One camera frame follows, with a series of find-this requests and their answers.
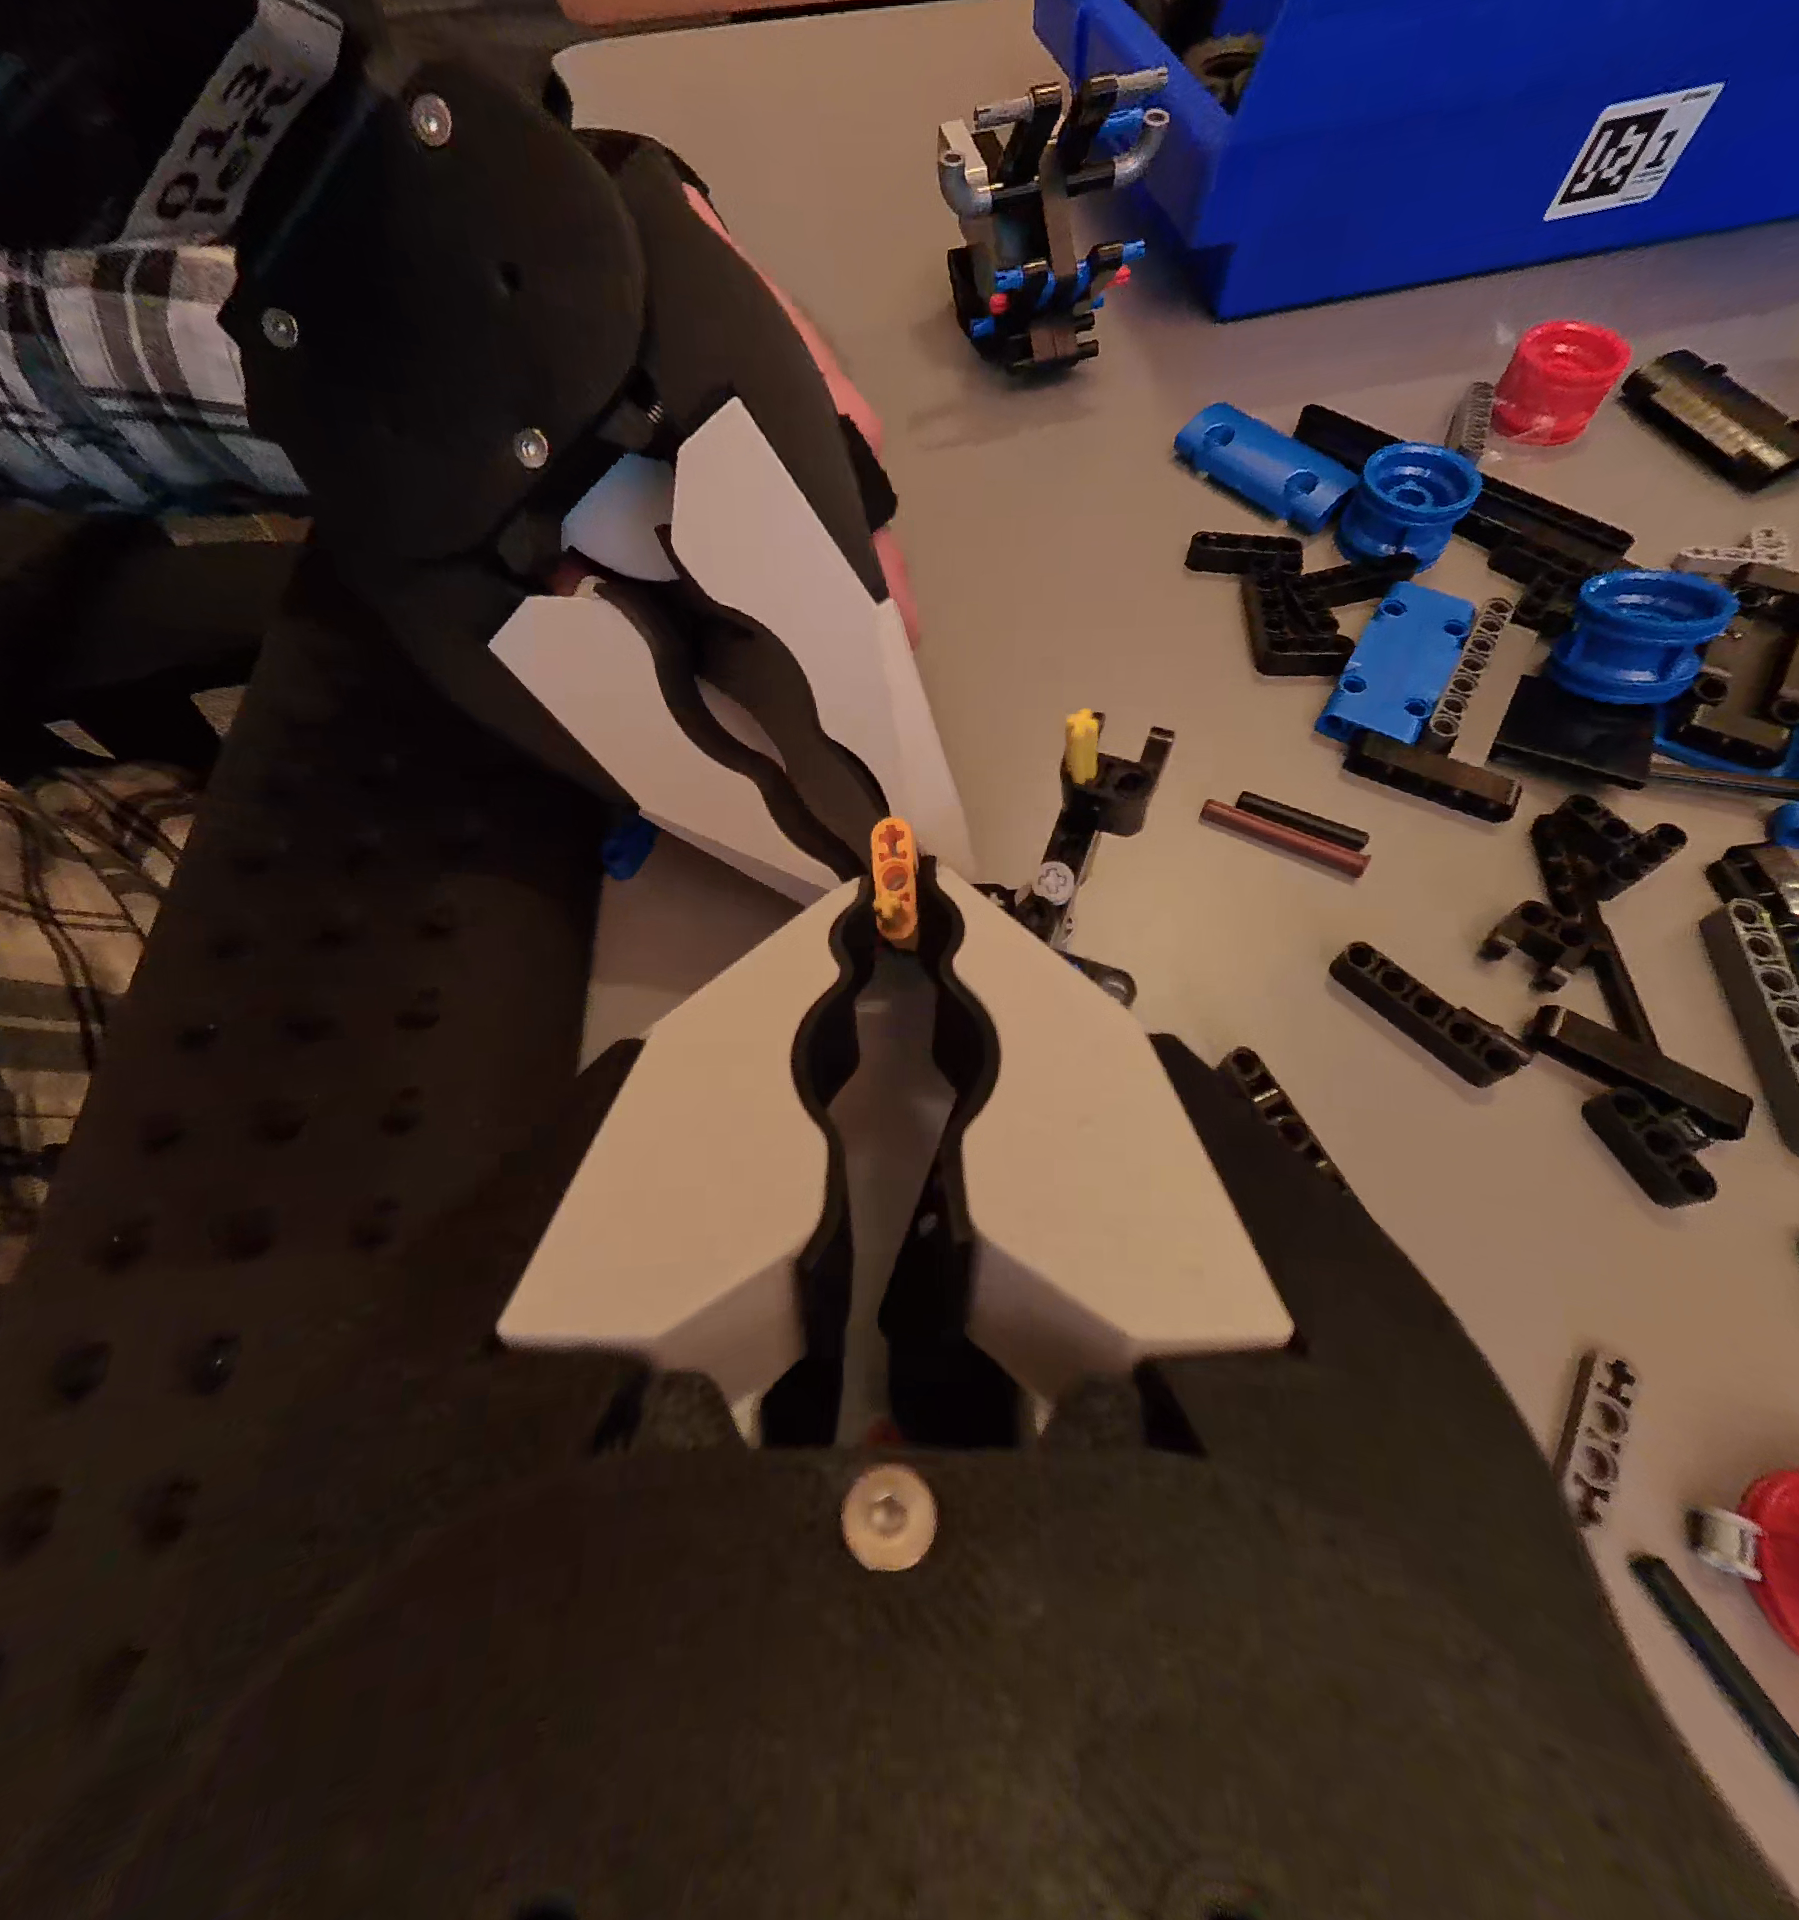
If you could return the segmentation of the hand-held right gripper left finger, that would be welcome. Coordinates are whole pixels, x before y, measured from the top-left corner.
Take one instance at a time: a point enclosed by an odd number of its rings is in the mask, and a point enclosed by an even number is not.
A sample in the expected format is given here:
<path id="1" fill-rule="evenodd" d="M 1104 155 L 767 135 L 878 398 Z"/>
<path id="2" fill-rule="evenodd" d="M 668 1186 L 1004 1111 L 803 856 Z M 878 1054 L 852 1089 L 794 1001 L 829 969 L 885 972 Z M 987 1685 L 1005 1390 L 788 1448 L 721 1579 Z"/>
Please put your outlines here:
<path id="1" fill-rule="evenodd" d="M 830 1104 L 858 1071 L 861 887 L 843 883 L 603 1054 L 608 1098 L 499 1313 L 513 1350 L 634 1357 L 829 1444 L 852 1231 Z"/>

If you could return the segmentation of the black toy beam assembly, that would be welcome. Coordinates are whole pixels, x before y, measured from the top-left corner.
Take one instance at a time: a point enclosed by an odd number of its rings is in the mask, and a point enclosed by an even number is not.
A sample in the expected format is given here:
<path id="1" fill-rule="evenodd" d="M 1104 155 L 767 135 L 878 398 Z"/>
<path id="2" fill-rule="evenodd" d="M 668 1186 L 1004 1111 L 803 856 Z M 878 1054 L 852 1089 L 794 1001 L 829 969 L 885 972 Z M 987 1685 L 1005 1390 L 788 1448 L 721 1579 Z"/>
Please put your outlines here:
<path id="1" fill-rule="evenodd" d="M 1107 753 L 1100 732 L 1100 772 L 1091 788 L 1071 788 L 1064 781 L 1062 766 L 1056 768 L 1062 804 L 1024 885 L 978 885 L 982 897 L 1126 1011 L 1137 998 L 1131 974 L 1069 950 L 1075 907 L 1100 839 L 1135 837 L 1142 832 L 1155 788 L 1168 766 L 1173 744 L 1175 733 L 1168 728 L 1151 728 L 1138 757 L 1127 759 Z"/>

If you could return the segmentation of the short black toy axle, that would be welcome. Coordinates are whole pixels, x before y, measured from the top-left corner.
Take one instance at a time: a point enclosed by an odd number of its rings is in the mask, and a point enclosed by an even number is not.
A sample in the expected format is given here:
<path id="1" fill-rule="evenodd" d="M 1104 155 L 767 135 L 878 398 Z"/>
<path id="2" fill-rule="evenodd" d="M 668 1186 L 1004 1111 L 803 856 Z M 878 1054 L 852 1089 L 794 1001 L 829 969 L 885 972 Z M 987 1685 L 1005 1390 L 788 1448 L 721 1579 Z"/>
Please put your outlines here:
<path id="1" fill-rule="evenodd" d="M 1253 792 L 1242 790 L 1237 797 L 1237 808 L 1259 823 L 1266 823 L 1288 832 L 1295 832 L 1308 837 L 1321 845 L 1330 845 L 1337 850 L 1368 850 L 1368 832 L 1364 828 L 1355 828 L 1343 823 L 1335 823 L 1324 817 L 1317 817 L 1310 810 L 1293 806 L 1290 803 L 1257 795 Z"/>

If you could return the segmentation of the person's left forearm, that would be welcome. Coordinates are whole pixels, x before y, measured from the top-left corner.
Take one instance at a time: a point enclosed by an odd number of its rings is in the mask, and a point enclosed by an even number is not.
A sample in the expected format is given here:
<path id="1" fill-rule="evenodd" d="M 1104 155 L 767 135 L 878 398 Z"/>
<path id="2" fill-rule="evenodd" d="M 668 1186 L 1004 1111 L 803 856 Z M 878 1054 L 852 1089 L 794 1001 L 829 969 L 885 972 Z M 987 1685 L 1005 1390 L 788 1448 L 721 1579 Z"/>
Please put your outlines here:
<path id="1" fill-rule="evenodd" d="M 238 513 L 304 500 L 251 429 L 229 247 L 0 250 L 0 505 Z"/>

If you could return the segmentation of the grey desk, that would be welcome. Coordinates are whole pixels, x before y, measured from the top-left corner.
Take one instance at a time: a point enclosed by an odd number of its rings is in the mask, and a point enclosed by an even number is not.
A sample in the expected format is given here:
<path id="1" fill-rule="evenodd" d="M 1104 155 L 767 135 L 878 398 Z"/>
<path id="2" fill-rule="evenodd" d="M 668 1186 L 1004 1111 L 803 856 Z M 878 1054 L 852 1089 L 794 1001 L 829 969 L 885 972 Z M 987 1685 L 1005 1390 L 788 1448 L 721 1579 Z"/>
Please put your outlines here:
<path id="1" fill-rule="evenodd" d="M 1632 1552 L 1671 1559 L 1799 1716 L 1799 1663 L 1682 1543 L 1689 1506 L 1799 1465 L 1799 1160 L 1758 1111 L 1747 1140 L 1707 1155 L 1714 1200 L 1656 1211 L 1585 1129 L 1576 1078 L 1543 1060 L 1465 1089 L 1328 983 L 1330 956 L 1370 941 L 1439 994 L 1519 1023 L 1525 974 L 1476 959 L 1476 941 L 1534 894 L 1527 828 L 1343 775 L 1312 733 L 1319 691 L 1255 679 L 1237 589 L 1184 573 L 1193 531 L 1253 518 L 1171 458 L 1215 400 L 1281 429 L 1319 402 L 1432 438 L 1466 380 L 1550 318 L 1601 321 L 1643 352 L 1698 349 L 1799 411 L 1799 223 L 1231 325 L 1146 261 L 1104 310 L 1098 363 L 1047 391 L 994 385 L 956 338 L 932 144 L 943 119 L 1051 70 L 1027 13 L 768 17 L 577 44 L 555 64 L 581 121 L 648 132 L 699 172 L 880 418 L 920 670 L 982 876 L 1024 877 L 1042 848 L 1067 710 L 1100 708 L 1117 753 L 1171 728 L 1168 781 L 1142 835 L 1100 850 L 1078 947 L 1131 970 L 1149 1023 L 1206 1054 L 1266 1058 L 1543 1448 L 1583 1350 L 1638 1368 L 1638 1441 L 1585 1545 L 1663 1709 L 1799 1900 L 1799 1796 L 1627 1570 Z M 1645 564 L 1756 524 L 1782 527 L 1799 560 L 1799 491 L 1745 504 L 1612 405 L 1578 445 L 1503 467 L 1629 529 Z M 1242 790 L 1364 828 L 1364 877 L 1199 825 L 1206 801 L 1237 806 Z"/>

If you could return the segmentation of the person's left hand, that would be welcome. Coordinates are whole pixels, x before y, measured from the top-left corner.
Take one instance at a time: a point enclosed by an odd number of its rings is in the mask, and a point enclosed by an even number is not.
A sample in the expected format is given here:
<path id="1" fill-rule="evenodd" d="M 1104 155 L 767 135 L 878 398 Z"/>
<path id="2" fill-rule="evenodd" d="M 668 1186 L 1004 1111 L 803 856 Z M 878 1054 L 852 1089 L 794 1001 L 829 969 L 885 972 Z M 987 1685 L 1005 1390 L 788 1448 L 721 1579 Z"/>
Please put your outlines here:
<path id="1" fill-rule="evenodd" d="M 695 216 L 719 234 L 719 239 L 730 247 L 741 259 L 747 261 L 750 270 L 757 276 L 767 290 L 774 294 L 774 301 L 785 310 L 785 316 L 792 329 L 796 330 L 799 341 L 805 347 L 810 361 L 816 371 L 825 380 L 830 403 L 834 403 L 838 418 L 849 420 L 849 438 L 852 442 L 852 462 L 854 471 L 860 480 L 860 493 L 863 495 L 867 522 L 870 527 L 870 542 L 880 558 L 880 573 L 885 578 L 885 587 L 896 613 L 900 617 L 901 628 L 907 633 L 911 649 L 918 649 L 920 640 L 920 618 L 918 618 L 918 597 L 911 591 L 911 577 L 905 558 L 896 544 L 894 518 L 896 518 L 896 495 L 891 487 L 891 478 L 883 464 L 883 429 L 880 420 L 863 400 L 858 387 L 852 383 L 843 365 L 838 361 L 834 349 L 823 338 L 819 329 L 810 321 L 801 307 L 794 301 L 761 270 L 750 256 L 739 247 L 736 239 L 726 230 L 719 217 L 716 206 L 706 201 L 697 186 L 692 183 L 685 185 L 685 197 L 694 206 Z"/>

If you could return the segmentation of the long black toy beam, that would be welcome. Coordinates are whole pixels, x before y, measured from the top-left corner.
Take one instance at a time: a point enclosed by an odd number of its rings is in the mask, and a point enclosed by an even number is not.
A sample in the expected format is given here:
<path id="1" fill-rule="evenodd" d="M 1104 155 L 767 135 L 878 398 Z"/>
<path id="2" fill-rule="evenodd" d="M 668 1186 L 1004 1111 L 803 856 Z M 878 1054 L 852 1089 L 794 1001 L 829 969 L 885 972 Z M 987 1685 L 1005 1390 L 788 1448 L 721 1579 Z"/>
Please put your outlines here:
<path id="1" fill-rule="evenodd" d="M 1219 1071 L 1235 1085 L 1262 1127 L 1282 1144 L 1282 1147 L 1308 1166 L 1317 1176 L 1341 1193 L 1350 1193 L 1350 1182 L 1339 1166 L 1328 1156 L 1322 1140 L 1317 1138 L 1308 1122 L 1297 1113 L 1266 1062 L 1248 1047 L 1228 1051 Z"/>

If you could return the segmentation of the pile of black toy beams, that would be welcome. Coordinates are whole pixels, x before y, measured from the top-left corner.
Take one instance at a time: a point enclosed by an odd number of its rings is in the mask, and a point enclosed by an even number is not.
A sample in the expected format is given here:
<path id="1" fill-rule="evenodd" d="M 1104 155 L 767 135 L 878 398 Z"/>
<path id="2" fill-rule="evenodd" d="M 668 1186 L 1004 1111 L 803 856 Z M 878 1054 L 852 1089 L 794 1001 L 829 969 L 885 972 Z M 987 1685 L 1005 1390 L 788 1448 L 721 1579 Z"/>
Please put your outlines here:
<path id="1" fill-rule="evenodd" d="M 1357 474 L 1370 454 L 1405 442 L 1319 405 L 1304 407 L 1286 436 Z M 1656 1038 L 1610 930 L 1609 907 L 1669 865 L 1685 848 L 1685 834 L 1674 823 L 1631 825 L 1605 803 L 1605 792 L 1665 786 L 1771 803 L 1773 812 L 1778 803 L 1702 786 L 1691 781 L 1694 768 L 1658 755 L 1660 715 L 1682 695 L 1665 708 L 1596 708 L 1539 677 L 1583 582 L 1634 569 L 1631 535 L 1545 495 L 1488 478 L 1481 467 L 1479 420 L 1454 418 L 1434 445 L 1472 460 L 1483 474 L 1483 493 L 1457 522 L 1439 560 L 1419 575 L 1401 564 L 1344 560 L 1333 540 L 1339 516 L 1315 535 L 1281 520 L 1279 535 L 1199 533 L 1188 540 L 1184 566 L 1237 586 L 1255 675 L 1317 682 L 1324 690 L 1321 708 L 1394 584 L 1414 582 L 1474 606 L 1472 633 L 1417 744 L 1368 732 L 1353 746 L 1315 735 L 1337 750 L 1352 781 L 1477 826 L 1514 823 L 1523 806 L 1519 772 L 1576 781 L 1576 790 L 1527 825 L 1538 899 L 1505 912 L 1477 947 L 1485 965 L 1523 959 L 1539 1007 L 1525 1031 L 1514 1036 L 1439 998 L 1366 943 L 1350 943 L 1330 963 L 1328 976 L 1474 1089 L 1490 1089 L 1527 1071 L 1534 1054 L 1574 1073 L 1590 1087 L 1581 1104 L 1583 1125 L 1631 1186 L 1665 1211 L 1698 1206 L 1716 1193 L 1702 1155 L 1745 1136 L 1751 1098 L 1705 1071 L 1683 1065 Z M 1716 907 L 1747 899 L 1765 910 L 1799 976 L 1799 850 L 1769 843 L 1765 823 L 1754 841 L 1720 850 L 1703 877 Z"/>

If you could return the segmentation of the dark red toy axle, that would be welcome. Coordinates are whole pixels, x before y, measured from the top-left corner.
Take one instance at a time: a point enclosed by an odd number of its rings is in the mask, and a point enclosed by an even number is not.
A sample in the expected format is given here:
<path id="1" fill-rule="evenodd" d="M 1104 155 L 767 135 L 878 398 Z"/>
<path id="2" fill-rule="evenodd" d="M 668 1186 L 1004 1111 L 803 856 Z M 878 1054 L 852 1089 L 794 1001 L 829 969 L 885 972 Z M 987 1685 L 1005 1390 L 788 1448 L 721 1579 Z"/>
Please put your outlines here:
<path id="1" fill-rule="evenodd" d="M 1295 830 L 1224 803 L 1206 801 L 1199 806 L 1199 825 L 1259 848 L 1290 856 L 1312 868 L 1337 874 L 1344 879 L 1364 877 L 1368 870 L 1366 850 L 1341 848 L 1330 839 L 1321 839 L 1304 830 Z"/>

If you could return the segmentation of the black blue toy chassis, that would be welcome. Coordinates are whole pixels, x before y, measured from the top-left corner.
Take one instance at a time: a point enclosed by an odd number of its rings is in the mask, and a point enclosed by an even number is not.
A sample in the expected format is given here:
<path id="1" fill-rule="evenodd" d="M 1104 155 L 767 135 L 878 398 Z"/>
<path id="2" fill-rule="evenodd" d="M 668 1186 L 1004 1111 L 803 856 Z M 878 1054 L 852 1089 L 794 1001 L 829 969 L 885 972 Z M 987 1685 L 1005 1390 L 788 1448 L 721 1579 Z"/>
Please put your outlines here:
<path id="1" fill-rule="evenodd" d="M 1142 181 L 1166 143 L 1166 84 L 1162 66 L 1102 71 L 936 130 L 934 179 L 960 228 L 954 319 L 987 367 L 1047 378 L 1098 358 L 1098 307 L 1144 245 L 1084 245 L 1071 208 Z"/>

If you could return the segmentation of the black rubber toy tire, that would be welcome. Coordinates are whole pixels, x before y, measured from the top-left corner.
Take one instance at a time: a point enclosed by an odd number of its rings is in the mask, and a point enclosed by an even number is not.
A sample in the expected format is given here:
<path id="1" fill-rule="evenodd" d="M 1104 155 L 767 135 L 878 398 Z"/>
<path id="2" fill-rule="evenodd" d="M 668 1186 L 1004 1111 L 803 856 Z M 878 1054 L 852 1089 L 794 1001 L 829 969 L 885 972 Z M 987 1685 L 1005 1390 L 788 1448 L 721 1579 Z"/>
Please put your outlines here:
<path id="1" fill-rule="evenodd" d="M 1168 53 L 1222 108 L 1235 110 L 1266 33 L 1226 24 L 1222 2 L 1158 2 L 1153 31 Z"/>

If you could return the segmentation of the tagged blue storage bin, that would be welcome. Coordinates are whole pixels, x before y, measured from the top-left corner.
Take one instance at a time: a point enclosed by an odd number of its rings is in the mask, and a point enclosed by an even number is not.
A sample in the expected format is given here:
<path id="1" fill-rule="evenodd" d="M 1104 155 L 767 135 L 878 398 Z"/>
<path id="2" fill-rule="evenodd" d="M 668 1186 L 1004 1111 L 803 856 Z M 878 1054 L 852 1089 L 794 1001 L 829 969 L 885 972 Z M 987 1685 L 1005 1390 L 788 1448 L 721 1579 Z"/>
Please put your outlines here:
<path id="1" fill-rule="evenodd" d="M 1217 4 L 1224 108 L 1137 4 L 1038 2 L 1069 81 L 1166 68 L 1131 188 L 1220 323 L 1799 219 L 1799 2 Z"/>

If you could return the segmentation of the long black toy axle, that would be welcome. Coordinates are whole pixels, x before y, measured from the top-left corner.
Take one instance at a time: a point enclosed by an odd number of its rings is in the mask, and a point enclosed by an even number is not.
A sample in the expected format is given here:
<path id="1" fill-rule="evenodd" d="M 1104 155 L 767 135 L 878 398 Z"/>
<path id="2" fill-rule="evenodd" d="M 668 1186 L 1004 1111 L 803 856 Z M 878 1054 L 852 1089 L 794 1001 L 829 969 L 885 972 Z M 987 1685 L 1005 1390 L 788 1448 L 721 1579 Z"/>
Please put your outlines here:
<path id="1" fill-rule="evenodd" d="M 1649 1596 L 1678 1641 L 1691 1652 L 1707 1682 L 1727 1702 L 1745 1733 L 1771 1762 L 1775 1773 L 1799 1796 L 1799 1734 L 1782 1716 L 1771 1696 L 1753 1678 L 1740 1656 L 1707 1620 L 1698 1599 L 1671 1572 L 1671 1565 L 1651 1554 L 1631 1554 L 1629 1572 Z"/>

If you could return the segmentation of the black rounded toy tile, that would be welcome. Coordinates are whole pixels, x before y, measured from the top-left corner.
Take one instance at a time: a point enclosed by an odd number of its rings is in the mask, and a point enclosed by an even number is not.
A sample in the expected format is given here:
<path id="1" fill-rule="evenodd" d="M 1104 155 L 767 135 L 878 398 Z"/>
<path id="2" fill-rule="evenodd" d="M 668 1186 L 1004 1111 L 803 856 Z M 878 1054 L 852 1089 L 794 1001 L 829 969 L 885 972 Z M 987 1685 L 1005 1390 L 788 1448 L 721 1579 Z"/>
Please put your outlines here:
<path id="1" fill-rule="evenodd" d="M 1733 491 L 1767 493 L 1799 478 L 1799 420 L 1691 349 L 1640 365 L 1616 396 L 1643 427 Z"/>

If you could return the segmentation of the black toy frame assembly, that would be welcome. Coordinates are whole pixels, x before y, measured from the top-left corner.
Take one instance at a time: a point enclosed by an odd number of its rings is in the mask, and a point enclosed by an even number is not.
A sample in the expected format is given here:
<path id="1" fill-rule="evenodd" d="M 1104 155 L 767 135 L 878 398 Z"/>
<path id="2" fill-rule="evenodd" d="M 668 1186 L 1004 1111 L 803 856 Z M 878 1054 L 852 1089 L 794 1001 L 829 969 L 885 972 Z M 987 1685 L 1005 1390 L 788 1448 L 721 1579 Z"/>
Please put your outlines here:
<path id="1" fill-rule="evenodd" d="M 1738 611 L 1662 711 L 1656 750 L 1711 772 L 1799 781 L 1799 571 L 1749 560 L 1725 586 Z"/>

